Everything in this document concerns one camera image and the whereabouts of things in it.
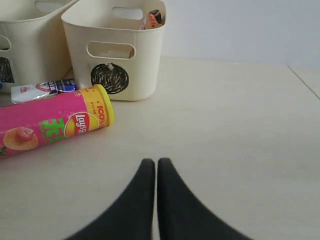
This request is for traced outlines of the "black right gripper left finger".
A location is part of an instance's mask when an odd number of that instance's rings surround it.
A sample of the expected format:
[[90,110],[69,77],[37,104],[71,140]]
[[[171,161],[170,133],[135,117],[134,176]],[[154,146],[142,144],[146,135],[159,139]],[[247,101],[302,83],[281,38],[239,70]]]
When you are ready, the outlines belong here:
[[155,163],[143,159],[121,195],[99,217],[69,240],[151,240]]

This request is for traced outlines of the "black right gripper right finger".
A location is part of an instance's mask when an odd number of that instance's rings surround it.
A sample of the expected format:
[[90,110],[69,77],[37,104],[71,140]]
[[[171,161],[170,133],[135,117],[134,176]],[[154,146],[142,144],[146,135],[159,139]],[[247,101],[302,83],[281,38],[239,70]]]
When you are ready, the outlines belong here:
[[161,240],[250,239],[211,212],[166,157],[157,165],[157,217]]

